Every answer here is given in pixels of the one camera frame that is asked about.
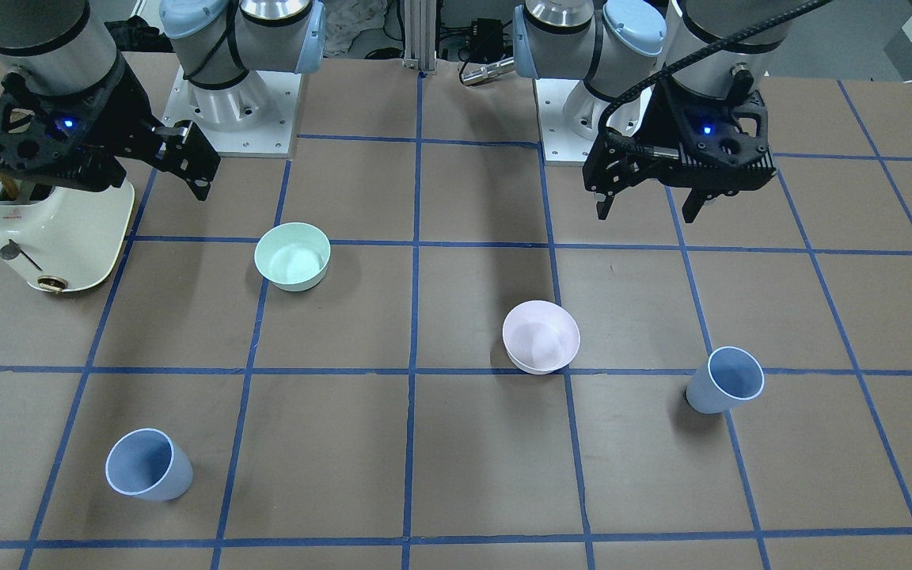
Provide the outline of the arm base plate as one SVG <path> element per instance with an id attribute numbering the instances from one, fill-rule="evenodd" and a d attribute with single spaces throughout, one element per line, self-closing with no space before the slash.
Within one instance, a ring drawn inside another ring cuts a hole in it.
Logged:
<path id="1" fill-rule="evenodd" d="M 192 120 L 222 158 L 289 158 L 305 78 L 251 71 L 235 86 L 206 90 L 178 74 L 161 119 Z"/>
<path id="2" fill-rule="evenodd" d="M 536 79 L 534 89 L 545 161 L 582 166 L 610 102 L 595 97 L 582 80 Z"/>

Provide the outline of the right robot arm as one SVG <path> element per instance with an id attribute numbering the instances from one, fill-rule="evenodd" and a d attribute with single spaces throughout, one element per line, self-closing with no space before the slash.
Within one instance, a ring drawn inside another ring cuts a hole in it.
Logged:
<path id="1" fill-rule="evenodd" d="M 0 174 L 86 192 L 119 187 L 120 158 L 181 178 L 199 201 L 219 156 L 206 127 L 230 123 L 220 95 L 263 111 L 260 72 L 309 74 L 325 48 L 320 1 L 163 1 L 164 35 L 192 94 L 193 117 L 166 126 L 116 38 L 87 1 L 0 1 Z"/>

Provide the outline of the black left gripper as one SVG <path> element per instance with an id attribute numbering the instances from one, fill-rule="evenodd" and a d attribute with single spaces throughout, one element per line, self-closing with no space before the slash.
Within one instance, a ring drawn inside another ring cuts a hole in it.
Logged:
<path id="1" fill-rule="evenodd" d="M 583 184 L 595 193 L 598 220 L 607 220 L 616 196 L 648 178 L 691 188 L 682 205 L 694 223 L 717 195 L 762 188 L 776 166 L 770 150 L 770 116 L 757 88 L 742 100 L 713 100 L 658 80 L 640 127 L 632 135 L 608 129 L 583 166 Z"/>

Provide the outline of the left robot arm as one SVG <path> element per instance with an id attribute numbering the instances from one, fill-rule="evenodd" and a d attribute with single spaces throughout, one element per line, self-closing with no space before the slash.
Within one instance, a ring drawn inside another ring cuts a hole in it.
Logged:
<path id="1" fill-rule="evenodd" d="M 627 188 L 687 188 L 692 222 L 719 197 L 773 180 L 760 83 L 788 36 L 782 22 L 689 65 L 700 48 L 792 10 L 792 1 L 522 1 L 511 19 L 516 71 L 572 80 L 591 144 L 583 186 L 604 219 Z"/>

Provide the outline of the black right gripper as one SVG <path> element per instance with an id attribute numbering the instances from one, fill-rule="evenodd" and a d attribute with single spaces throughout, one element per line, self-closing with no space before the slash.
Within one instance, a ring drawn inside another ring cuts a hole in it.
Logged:
<path id="1" fill-rule="evenodd" d="M 119 158 L 148 163 L 207 201 L 221 161 L 192 120 L 163 126 L 123 57 L 94 85 L 69 95 L 34 93 L 10 71 L 0 97 L 0 173 L 19 181 L 87 192 L 119 187 Z"/>

